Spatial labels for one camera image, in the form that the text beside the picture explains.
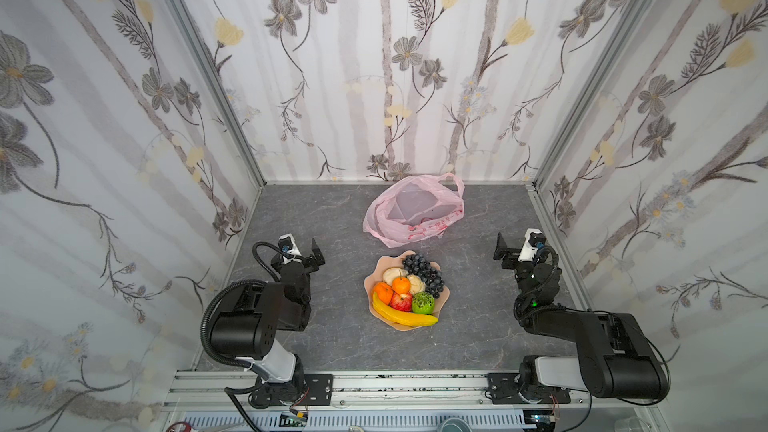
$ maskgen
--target green fruit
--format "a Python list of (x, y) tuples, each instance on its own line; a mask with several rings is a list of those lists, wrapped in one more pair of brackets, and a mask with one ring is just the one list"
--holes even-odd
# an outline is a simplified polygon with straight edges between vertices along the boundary
[(435, 298), (426, 292), (413, 296), (412, 311), (417, 314), (431, 314), (435, 310)]

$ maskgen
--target yellow banana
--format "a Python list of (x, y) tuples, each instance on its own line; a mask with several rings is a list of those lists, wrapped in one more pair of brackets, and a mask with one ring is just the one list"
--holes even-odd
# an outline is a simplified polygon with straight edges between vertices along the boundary
[(375, 292), (373, 293), (373, 310), (379, 312), (380, 315), (388, 321), (410, 325), (411, 327), (424, 327), (437, 323), (437, 317), (434, 315), (397, 311), (382, 302), (381, 299), (379, 299), (379, 295)]

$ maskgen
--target floral wallpaper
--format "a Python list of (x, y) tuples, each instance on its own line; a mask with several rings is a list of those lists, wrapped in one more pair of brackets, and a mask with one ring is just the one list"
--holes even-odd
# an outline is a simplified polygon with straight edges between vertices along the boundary
[(146, 430), (256, 197), (162, 0), (0, 0), (4, 430)]
[(185, 0), (269, 180), (533, 180), (630, 0)]
[(765, 429), (766, 64), (768, 0), (655, 0), (538, 185), (596, 306), (671, 359), (676, 431)]

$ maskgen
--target pink plastic bag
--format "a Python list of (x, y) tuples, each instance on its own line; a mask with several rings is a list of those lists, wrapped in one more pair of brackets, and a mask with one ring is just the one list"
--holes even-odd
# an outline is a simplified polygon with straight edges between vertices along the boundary
[[(457, 192), (440, 183), (448, 177), (456, 183)], [(442, 236), (464, 217), (463, 195), (464, 182), (453, 174), (405, 177), (368, 207), (362, 230), (389, 248)]]

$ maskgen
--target orange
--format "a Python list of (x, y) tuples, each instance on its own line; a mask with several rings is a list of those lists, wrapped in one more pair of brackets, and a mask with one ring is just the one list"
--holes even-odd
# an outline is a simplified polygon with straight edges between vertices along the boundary
[(392, 300), (392, 294), (394, 293), (392, 291), (392, 288), (387, 285), (386, 282), (379, 282), (373, 287), (373, 291), (376, 294), (379, 295), (379, 298), (382, 300), (382, 302), (385, 302), (386, 304), (389, 303), (390, 300)]
[(407, 294), (411, 290), (411, 281), (405, 277), (398, 277), (392, 281), (392, 289), (398, 294)]

